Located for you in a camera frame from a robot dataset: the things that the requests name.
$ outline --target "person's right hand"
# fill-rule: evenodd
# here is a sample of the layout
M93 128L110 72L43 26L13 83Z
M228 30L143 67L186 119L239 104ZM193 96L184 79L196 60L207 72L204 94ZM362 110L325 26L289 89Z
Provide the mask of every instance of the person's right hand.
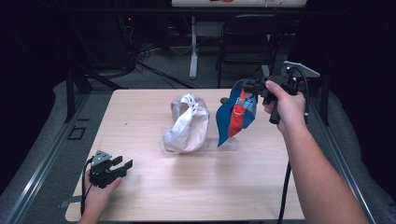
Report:
M298 92L297 95L289 95L278 84L270 80L265 82L265 87L277 98L277 112L280 116L277 128L282 133L285 133L287 128L294 125L305 125L305 98L302 93ZM265 112L271 114L274 103L273 101L271 104L265 105Z

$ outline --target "person's left hand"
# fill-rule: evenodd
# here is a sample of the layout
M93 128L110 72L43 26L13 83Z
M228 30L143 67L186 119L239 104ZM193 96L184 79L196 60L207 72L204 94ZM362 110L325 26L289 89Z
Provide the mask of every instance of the person's left hand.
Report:
M91 186L90 170L85 173L85 209L81 220L78 223L97 223L101 215L105 212L108 203L110 202L111 193L120 185L122 178L118 177L111 184L104 189Z

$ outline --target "hand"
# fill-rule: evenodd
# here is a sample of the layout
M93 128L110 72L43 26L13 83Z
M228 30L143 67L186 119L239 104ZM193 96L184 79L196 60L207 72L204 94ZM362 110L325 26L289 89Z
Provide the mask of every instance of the hand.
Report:
M91 186L90 189L92 183L90 182L90 170L88 170L84 180L85 194L88 192L85 198L85 211L78 223L97 223L110 202L111 193L120 185L121 180L121 177L117 178L104 189L96 186Z
M266 81L265 87L272 92L277 98L277 112L280 116L280 122L277 128L284 133L286 128L295 124L305 124L305 98L302 93L297 95L289 95L279 85L273 81ZM269 105L265 105L265 112L271 114L274 108L274 101Z

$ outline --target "handheld controller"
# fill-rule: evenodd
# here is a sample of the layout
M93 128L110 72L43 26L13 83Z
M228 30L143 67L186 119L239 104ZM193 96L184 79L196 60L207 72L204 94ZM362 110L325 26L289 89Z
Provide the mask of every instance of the handheld controller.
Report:
M117 157L113 161L110 158L111 155L101 150L98 150L95 156L92 157L90 181L101 189L104 189L118 177L126 176L127 170L129 170L133 165L133 161L130 160L123 166L111 171L111 166L116 166L122 162L122 156Z
M256 93L264 98L262 101L263 105L269 105L271 101L275 101L270 122L273 124L278 124L280 121L280 116L277 113L277 98L265 87L265 82L267 80L274 81L290 95L297 94L298 82L297 79L293 78L292 76L268 76L263 77L261 80L245 79L242 83L242 88L245 90L245 92Z

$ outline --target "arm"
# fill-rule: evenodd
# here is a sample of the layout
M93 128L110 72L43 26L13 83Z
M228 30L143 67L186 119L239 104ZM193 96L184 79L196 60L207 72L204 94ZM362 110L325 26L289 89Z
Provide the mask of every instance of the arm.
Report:
M277 84L266 87L278 99L277 110L297 194L308 223L368 223L343 178L327 161L304 122L304 97L288 95ZM274 104L266 105L271 113Z
M96 186L90 185L90 171L85 174L84 184L86 186L86 192L89 191L87 198L85 199L85 211L79 220L79 224L92 224L97 223L101 215L105 212L108 203L110 202L111 193L120 185L121 178L117 178L113 183L109 184L104 189L97 188Z

